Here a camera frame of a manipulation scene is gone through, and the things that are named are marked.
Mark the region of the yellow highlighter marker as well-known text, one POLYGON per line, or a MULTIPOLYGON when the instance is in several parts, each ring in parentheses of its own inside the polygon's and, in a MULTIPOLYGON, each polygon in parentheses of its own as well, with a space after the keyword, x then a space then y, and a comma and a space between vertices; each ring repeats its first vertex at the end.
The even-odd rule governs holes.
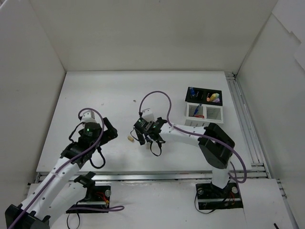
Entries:
POLYGON ((215 98, 215 95, 212 94, 211 97, 210 97, 210 102, 212 102, 212 101, 215 100, 215 99, 216 99, 216 98, 215 98))

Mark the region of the clear bottle blue cap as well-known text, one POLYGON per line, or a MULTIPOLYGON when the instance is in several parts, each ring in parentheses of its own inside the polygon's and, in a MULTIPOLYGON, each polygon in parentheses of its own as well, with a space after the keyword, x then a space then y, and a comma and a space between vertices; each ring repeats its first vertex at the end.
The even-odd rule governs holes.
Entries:
POLYGON ((190 91, 190 97, 195 98, 196 97, 195 89, 193 87, 189 87, 189 91, 190 91))

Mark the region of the blue ballpoint pen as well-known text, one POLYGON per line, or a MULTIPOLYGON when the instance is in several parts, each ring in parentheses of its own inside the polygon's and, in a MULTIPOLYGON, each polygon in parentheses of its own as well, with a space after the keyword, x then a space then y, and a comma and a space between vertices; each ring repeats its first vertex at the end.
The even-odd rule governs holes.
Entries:
POLYGON ((195 115, 199 112, 201 106, 202 106, 202 104, 198 104, 198 106, 195 108, 195 111, 193 113, 193 117, 195 117, 195 115))

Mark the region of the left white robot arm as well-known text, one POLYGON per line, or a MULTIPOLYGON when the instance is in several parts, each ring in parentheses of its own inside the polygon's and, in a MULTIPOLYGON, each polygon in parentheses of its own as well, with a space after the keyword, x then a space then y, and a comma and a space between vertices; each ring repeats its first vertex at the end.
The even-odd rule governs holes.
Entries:
POLYGON ((118 134, 107 118, 102 123, 86 122, 79 131, 77 142, 69 144, 61 153, 53 170, 36 190, 18 206, 10 205, 5 211, 9 229, 49 229, 73 205, 90 200, 95 195, 95 175, 88 172, 69 183, 89 161, 95 151, 115 139, 118 134))

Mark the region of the small tan eraser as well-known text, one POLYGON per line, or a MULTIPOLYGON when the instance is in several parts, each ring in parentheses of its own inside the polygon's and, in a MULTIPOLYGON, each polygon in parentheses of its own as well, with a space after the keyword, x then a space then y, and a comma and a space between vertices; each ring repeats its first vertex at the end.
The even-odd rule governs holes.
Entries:
POLYGON ((132 136, 129 135, 127 138, 129 141, 134 142, 134 138, 132 136))

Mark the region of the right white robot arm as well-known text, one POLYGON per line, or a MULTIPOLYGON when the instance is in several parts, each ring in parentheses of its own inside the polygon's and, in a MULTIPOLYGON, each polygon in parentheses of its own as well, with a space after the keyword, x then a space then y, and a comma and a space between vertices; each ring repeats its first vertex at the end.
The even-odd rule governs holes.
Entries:
POLYGON ((146 121, 140 117, 133 127, 141 145, 157 143, 162 148, 162 144, 175 142, 198 147, 207 163, 212 166, 212 193, 221 197, 228 191, 228 164, 235 142, 219 125, 171 125, 160 117, 156 121, 146 121))

